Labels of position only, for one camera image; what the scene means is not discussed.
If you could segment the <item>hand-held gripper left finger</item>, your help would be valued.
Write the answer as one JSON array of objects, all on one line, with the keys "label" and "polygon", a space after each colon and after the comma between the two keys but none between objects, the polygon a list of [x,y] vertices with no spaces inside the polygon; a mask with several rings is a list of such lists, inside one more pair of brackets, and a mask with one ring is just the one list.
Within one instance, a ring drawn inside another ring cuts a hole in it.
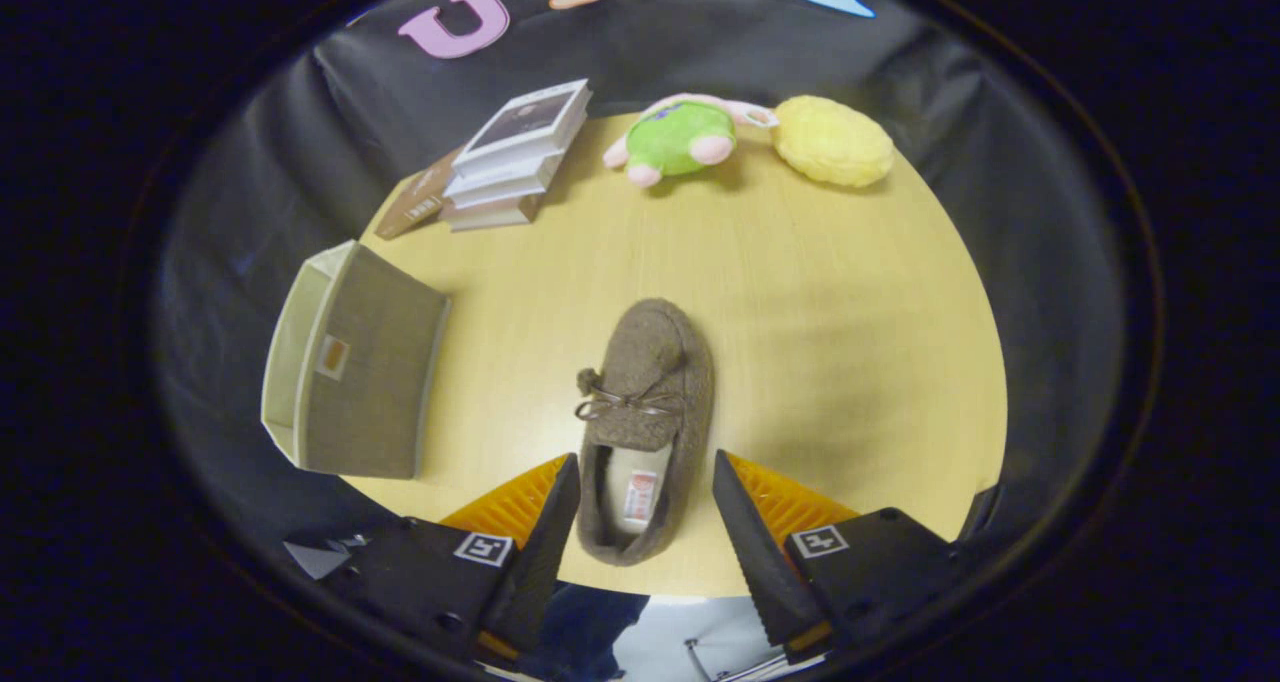
[{"label": "hand-held gripper left finger", "polygon": [[449,514],[303,530],[285,553],[371,640],[431,668],[516,668],[539,645],[580,495],[566,453]]}]

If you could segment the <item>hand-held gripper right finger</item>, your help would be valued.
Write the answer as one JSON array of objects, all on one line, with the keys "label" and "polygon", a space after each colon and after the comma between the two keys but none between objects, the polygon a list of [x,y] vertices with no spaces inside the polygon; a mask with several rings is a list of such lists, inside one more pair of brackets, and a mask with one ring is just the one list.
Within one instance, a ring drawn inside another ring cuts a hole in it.
[{"label": "hand-held gripper right finger", "polygon": [[718,450],[712,493],[768,641],[792,663],[868,654],[924,630],[979,566],[1001,499],[977,494],[955,540],[897,505],[855,512]]}]

